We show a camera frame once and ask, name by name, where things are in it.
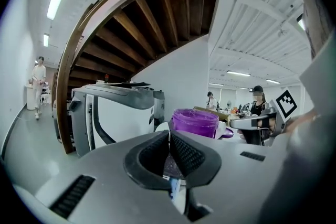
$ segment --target spiral staircase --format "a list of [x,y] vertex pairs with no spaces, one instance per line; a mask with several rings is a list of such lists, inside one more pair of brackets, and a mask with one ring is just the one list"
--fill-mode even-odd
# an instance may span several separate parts
[[170,52],[209,33],[216,0],[129,0],[85,38],[88,21],[108,0],[90,5],[69,38],[54,80],[59,133],[72,152],[67,100],[71,90],[104,80],[126,82]]

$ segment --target black shirt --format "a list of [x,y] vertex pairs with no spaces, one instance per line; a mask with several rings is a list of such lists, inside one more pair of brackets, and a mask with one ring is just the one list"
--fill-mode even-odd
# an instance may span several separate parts
[[265,104],[265,103],[262,103],[261,105],[256,105],[256,104],[257,104],[257,102],[254,102],[253,105],[252,105],[251,115],[256,114],[256,115],[260,116],[263,104]]

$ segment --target vent grille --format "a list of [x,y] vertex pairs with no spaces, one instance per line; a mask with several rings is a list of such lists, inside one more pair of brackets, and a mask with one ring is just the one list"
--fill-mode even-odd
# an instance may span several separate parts
[[266,156],[251,153],[251,152],[247,152],[247,151],[243,151],[240,155],[244,156],[244,157],[247,157],[247,158],[250,158],[250,159],[255,159],[255,160],[260,161],[260,162],[263,162],[264,159],[266,158]]
[[94,180],[90,176],[78,177],[50,209],[61,217],[68,218]]

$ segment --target black cap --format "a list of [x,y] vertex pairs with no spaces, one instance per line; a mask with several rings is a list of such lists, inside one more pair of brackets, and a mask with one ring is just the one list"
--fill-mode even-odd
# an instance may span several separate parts
[[264,92],[264,89],[262,88],[262,86],[255,86],[253,88],[253,92]]

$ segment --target woman with cap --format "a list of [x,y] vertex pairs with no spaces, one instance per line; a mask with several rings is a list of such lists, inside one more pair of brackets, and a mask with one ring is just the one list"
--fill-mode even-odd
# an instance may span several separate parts
[[252,104],[251,114],[260,116],[262,107],[266,103],[265,94],[262,86],[255,86],[253,88],[253,97],[255,101]]

